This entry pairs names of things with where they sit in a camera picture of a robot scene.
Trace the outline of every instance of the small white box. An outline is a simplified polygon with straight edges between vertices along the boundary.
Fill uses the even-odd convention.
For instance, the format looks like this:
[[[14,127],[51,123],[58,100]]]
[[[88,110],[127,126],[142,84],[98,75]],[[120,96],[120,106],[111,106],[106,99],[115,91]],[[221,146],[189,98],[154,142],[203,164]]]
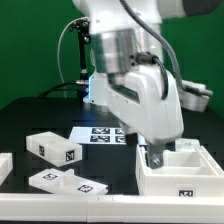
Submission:
[[[44,170],[30,177],[29,185],[54,194],[104,195],[108,191],[107,185],[75,176],[73,169]]]
[[[1,153],[0,154],[0,185],[4,182],[13,168],[12,154]]]
[[[82,160],[82,146],[52,132],[26,137],[27,150],[60,167]]]

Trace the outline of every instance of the black cable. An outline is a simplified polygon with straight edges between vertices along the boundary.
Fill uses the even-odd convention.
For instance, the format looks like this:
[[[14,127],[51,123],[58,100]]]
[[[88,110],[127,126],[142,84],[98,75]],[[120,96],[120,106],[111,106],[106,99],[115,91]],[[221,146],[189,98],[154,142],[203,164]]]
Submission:
[[[165,100],[168,96],[169,92],[169,81],[168,81],[168,75],[165,66],[163,63],[159,60],[157,56],[152,57],[152,62],[157,64],[160,67],[161,74],[163,76],[163,84],[164,84],[164,89],[163,89],[163,95],[162,95],[162,100]]]
[[[164,83],[164,90],[162,95],[162,100],[165,100],[168,96],[169,92],[169,81],[168,81],[168,75],[165,66],[163,63],[159,60],[159,58],[156,55],[152,55],[150,53],[138,53],[136,55],[136,62],[138,64],[144,65],[144,64],[157,64],[160,67],[160,71],[163,77],[163,83]]]
[[[65,83],[56,85],[56,86],[50,88],[49,90],[44,91],[43,93],[41,93],[39,95],[39,97],[46,97],[49,93],[51,93],[51,92],[53,92],[55,90],[58,90],[61,87],[70,86],[70,85],[76,85],[76,82],[65,82]]]
[[[164,49],[167,51],[169,54],[172,64],[173,64],[173,69],[174,69],[174,74],[177,80],[178,86],[183,89],[184,91],[188,91],[191,93],[195,93],[196,95],[204,95],[204,96],[212,96],[213,92],[210,90],[200,90],[198,88],[194,88],[191,86],[186,86],[182,82],[181,74],[180,74],[180,68],[179,68],[179,63],[176,58],[176,54],[170,44],[158,33],[156,33],[153,29],[151,29],[144,21],[142,21],[136,13],[131,9],[131,7],[127,4],[125,0],[120,0],[121,5],[123,6],[124,10],[128,13],[128,15],[137,23],[139,24],[144,30],[146,30],[148,33],[150,33],[154,38],[156,38],[164,47]]]

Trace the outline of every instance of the white cube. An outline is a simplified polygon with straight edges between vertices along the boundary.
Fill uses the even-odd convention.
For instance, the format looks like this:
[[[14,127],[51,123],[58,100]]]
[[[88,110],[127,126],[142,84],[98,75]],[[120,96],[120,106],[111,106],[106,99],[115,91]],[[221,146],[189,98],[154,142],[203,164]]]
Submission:
[[[26,137],[27,150],[60,167],[82,160],[82,146],[52,132]]]

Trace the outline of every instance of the open white box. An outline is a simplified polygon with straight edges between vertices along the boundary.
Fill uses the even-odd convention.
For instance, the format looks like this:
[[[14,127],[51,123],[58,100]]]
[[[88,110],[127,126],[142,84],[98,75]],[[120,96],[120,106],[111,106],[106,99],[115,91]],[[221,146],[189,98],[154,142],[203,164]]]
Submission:
[[[140,195],[223,197],[224,172],[203,146],[186,144],[176,152],[164,151],[164,166],[146,165],[144,147],[137,148],[136,178]]]

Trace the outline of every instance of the cable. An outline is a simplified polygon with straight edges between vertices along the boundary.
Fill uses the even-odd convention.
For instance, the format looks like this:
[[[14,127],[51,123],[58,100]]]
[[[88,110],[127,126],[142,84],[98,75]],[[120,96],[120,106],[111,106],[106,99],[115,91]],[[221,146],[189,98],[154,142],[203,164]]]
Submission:
[[[41,93],[41,94],[39,95],[39,97],[40,97],[40,98],[42,98],[42,97],[46,97],[49,93],[51,93],[51,92],[53,92],[53,91],[55,91],[55,90],[58,90],[58,89],[61,88],[61,87],[65,87],[65,86],[69,86],[69,85],[76,85],[76,82],[66,82],[66,83],[62,83],[62,84],[56,85],[56,86],[50,88],[49,90],[44,91],[43,93]]]
[[[61,70],[61,61],[60,61],[60,51],[61,51],[62,39],[63,39],[64,34],[65,34],[66,30],[68,29],[68,27],[71,26],[73,23],[76,23],[78,20],[88,20],[88,17],[80,17],[80,18],[75,19],[75,20],[71,21],[70,23],[68,23],[65,26],[64,30],[62,31],[61,36],[60,36],[59,41],[58,41],[57,64],[58,64],[58,71],[59,71],[59,75],[60,75],[60,79],[61,79],[62,83],[65,83],[64,76],[63,76],[63,73],[62,73],[62,70]]]
[[[168,75],[165,66],[163,63],[159,60],[157,56],[153,56],[153,63],[157,64],[160,67],[161,74],[163,76],[163,83],[164,83],[164,90],[162,95],[162,100],[165,100],[168,96],[169,92],[169,81],[168,81]]]
[[[183,84],[181,74],[180,74],[180,68],[179,68],[179,63],[176,57],[176,54],[170,44],[157,32],[155,32],[153,29],[151,29],[146,23],[144,23],[136,14],[135,12],[131,9],[131,7],[127,4],[126,0],[120,0],[121,5],[125,9],[125,11],[129,14],[129,16],[137,23],[139,24],[143,29],[145,29],[148,33],[150,33],[155,39],[157,39],[164,49],[167,51],[168,55],[170,56],[172,65],[173,65],[173,70],[174,74],[176,77],[177,85],[183,89],[184,91],[188,91],[191,93],[194,93],[196,95],[204,95],[204,96],[212,96],[213,92],[210,90],[200,90],[197,88],[193,88],[191,86],[187,86]]]
[[[159,58],[156,55],[152,55],[150,53],[138,53],[136,55],[136,62],[141,65],[157,64],[160,67],[160,71],[161,71],[163,83],[164,83],[162,100],[165,100],[167,98],[168,92],[169,92],[169,81],[168,81],[167,71],[166,71],[166,68],[163,65],[163,63],[159,60]]]

